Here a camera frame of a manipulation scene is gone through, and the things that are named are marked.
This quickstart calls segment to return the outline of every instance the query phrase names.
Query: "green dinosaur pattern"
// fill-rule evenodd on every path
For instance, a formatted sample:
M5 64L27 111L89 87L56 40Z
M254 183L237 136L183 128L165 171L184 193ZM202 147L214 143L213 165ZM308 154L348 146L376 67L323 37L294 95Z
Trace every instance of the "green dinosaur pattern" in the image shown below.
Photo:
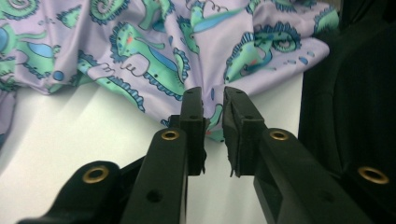
M15 70L15 57L0 58L0 77L13 74Z
M34 15L38 10L38 0L1 0L0 20L20 21Z
M247 5L247 13L248 14L253 14L254 10L256 7L259 5L259 3L262 0L250 0L249 4Z
M143 20L139 23L139 27L147 30L152 23L154 23L155 13L160 10L161 5L158 1L142 0L145 6L146 14Z
M157 51L158 48L163 49L163 44L149 43L130 23L125 22L120 22L113 29L110 41L114 63L123 63L136 54L143 56L149 62L143 77L159 91L174 96L179 101L182 99L184 84L178 75L177 65Z
M25 40L42 39L46 34L46 32L43 32L37 35L16 35L10 25L5 24L0 27L0 54L7 55L14 49L19 50L27 57L22 65L26 67L30 73L34 74L38 79L49 77L54 64L54 52L52 47L46 44L36 44Z
M78 52L78 71L83 74L81 82L90 81L88 78L89 70L93 67L103 66L105 71L111 72L108 64L98 63L91 55L85 54L82 50ZM122 78L115 77L111 73L107 77L99 77L95 80L96 83L105 87L106 89L115 92L116 94L123 95L129 102L135 105L139 110L145 112L146 109L143 106L144 99L139 95L139 92L133 90L131 85L124 82Z
M67 11L63 11L60 14L57 14L56 19L62 22L62 24L68 28L75 27L79 13L81 12L81 6L70 8Z
M192 52L199 54L199 46L196 44L194 39L194 31L191 26L191 21L183 17L177 18L178 27L184 35L181 41L187 45L187 48Z
M314 34L335 29L338 26L338 14L334 7L327 7L315 18Z
M128 8L130 0L91 0L90 15L94 22L106 25Z
M259 67L268 63L262 59L256 50L253 33L244 33L241 41L233 48L233 53L227 59L224 71L224 83L233 82L245 75L252 67Z

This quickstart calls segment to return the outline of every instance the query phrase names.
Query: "black fabric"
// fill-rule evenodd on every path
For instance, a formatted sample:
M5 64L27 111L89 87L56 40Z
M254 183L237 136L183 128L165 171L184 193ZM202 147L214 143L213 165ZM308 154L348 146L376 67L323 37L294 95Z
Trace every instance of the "black fabric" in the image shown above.
M372 14L361 22L322 38L329 44L331 53L323 62L304 74L299 139L325 168L335 175L341 175L347 164L356 157L351 153L355 153L358 149L352 150L351 147L354 145L353 141L359 139L357 136L369 132L367 129L372 129L370 133L376 132L378 128L373 125L367 127L368 124L365 124L367 119L374 119L370 114L373 111L382 113L377 108L377 104L382 103L377 103L375 99L379 97L378 92L373 91L384 89L381 95L396 96L389 86L380 87L382 84L379 80L376 84L364 86L372 81L373 75L376 79L389 79L385 77L389 75L379 75L376 71L382 71L381 73L384 73L384 70L392 71L395 66L394 63L382 63L383 58L391 60L390 55L394 56L396 52L391 50L395 45L391 41L392 37L385 39L391 28L388 28L389 24L382 20L383 9L381 5L375 5L374 12L370 12ZM355 98L361 99L364 103L355 104ZM387 110L396 106L392 101L388 102L388 105ZM372 108L370 109L372 112L353 114L363 110L363 107L366 110L368 107ZM350 118L354 116L356 116L356 120L353 121L355 123L350 126L352 122ZM350 131L354 129L365 131L355 133ZM356 137L348 139L347 133L356 134Z
M394 223L396 23L383 20L389 9L373 11L322 38L331 53L304 74L299 140L375 222ZM361 167L389 182L367 181Z
M374 166L392 179L396 179L395 40L393 25L346 57L333 96L341 163Z

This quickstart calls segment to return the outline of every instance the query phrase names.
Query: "purple cloth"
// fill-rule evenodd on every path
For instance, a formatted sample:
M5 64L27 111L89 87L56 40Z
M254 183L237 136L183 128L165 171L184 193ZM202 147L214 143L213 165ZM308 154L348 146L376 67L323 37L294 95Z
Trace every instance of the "purple cloth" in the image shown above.
M2 1L0 144L18 87L93 81L164 125L201 86L220 140L224 86L252 95L302 73L329 53L310 36L337 24L333 7L309 0Z

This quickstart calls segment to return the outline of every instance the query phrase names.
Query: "printed fabric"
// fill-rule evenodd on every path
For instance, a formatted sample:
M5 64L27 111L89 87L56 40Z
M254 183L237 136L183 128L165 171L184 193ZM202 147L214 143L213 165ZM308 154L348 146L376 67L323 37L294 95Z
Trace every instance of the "printed fabric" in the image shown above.
M200 86L220 140L225 86L257 94L329 53L338 25L312 0L0 0L0 145L19 87L51 94L96 82L167 125Z

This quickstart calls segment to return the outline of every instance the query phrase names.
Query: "lavender fabric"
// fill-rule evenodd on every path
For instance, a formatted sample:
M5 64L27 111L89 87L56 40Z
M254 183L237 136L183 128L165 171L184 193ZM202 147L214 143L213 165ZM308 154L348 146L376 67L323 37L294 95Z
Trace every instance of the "lavender fabric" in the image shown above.
M201 86L207 134L220 140L224 86L252 95L302 73L329 53L311 36L337 24L312 0L1 0L0 145L18 87L88 82L164 125Z

